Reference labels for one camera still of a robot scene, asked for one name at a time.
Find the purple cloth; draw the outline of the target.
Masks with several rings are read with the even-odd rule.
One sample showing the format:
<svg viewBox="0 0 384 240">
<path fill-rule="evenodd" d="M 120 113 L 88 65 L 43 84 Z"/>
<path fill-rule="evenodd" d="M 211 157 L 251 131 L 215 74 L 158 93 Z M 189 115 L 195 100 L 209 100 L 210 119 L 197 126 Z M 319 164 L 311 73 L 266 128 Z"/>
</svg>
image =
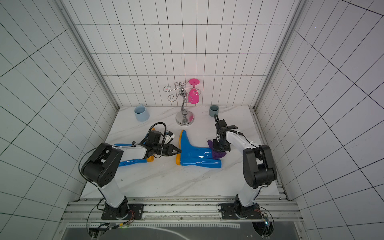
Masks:
<svg viewBox="0 0 384 240">
<path fill-rule="evenodd" d="M 213 141 L 208 140 L 207 142 L 208 142 L 209 148 L 212 151 L 212 158 L 213 159 L 220 160 L 221 158 L 223 158 L 227 154 L 227 152 L 218 152 L 218 151 L 214 150 L 214 143 L 213 143 Z"/>
</svg>

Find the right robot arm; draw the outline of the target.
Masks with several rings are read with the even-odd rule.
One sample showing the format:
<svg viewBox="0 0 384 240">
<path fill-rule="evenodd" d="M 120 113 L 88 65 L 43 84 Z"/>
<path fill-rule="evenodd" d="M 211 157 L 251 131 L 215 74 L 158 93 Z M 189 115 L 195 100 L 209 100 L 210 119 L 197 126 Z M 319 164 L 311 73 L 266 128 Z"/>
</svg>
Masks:
<svg viewBox="0 0 384 240">
<path fill-rule="evenodd" d="M 272 151 L 267 145 L 257 146 L 238 131 L 235 125 L 227 125 L 215 115 L 217 136 L 213 140 L 216 152 L 229 152 L 235 147 L 243 157 L 243 176 L 245 186 L 237 194 L 234 208 L 238 215 L 249 212 L 256 205 L 256 199 L 261 191 L 272 184 L 278 177 Z"/>
</svg>

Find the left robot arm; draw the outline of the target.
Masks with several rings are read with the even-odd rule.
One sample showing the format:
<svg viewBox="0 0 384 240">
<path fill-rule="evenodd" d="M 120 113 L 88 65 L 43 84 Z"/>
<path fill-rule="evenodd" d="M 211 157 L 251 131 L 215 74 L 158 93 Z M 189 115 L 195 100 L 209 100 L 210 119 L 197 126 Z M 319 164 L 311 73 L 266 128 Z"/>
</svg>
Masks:
<svg viewBox="0 0 384 240">
<path fill-rule="evenodd" d="M 168 131 L 162 134 L 150 130 L 141 142 L 133 142 L 128 146 L 101 143 L 80 168 L 80 174 L 98 188 L 109 208 L 121 212 L 127 207 L 127 198 L 115 180 L 120 163 L 180 154 L 182 150 L 171 143 L 173 138 Z"/>
</svg>

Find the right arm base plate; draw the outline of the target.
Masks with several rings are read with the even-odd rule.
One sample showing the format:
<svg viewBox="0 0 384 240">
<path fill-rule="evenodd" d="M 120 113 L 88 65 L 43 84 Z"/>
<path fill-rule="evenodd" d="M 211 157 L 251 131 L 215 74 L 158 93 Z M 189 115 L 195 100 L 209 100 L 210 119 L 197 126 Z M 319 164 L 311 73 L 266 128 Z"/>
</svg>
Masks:
<svg viewBox="0 0 384 240">
<path fill-rule="evenodd" d="M 218 210 L 222 215 L 223 220 L 261 220 L 262 214 L 260 206 L 254 204 L 249 207 L 244 207 L 240 203 L 219 204 Z"/>
</svg>

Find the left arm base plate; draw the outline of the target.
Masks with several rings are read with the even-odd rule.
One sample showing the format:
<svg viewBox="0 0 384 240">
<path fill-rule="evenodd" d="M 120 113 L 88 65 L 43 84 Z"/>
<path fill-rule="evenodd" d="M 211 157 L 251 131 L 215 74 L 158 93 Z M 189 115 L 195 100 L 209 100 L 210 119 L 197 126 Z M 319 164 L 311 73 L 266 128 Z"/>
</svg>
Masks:
<svg viewBox="0 0 384 240">
<path fill-rule="evenodd" d="M 141 220 L 144 212 L 144 204 L 123 204 L 122 207 L 112 208 L 105 205 L 102 220 Z"/>
</svg>

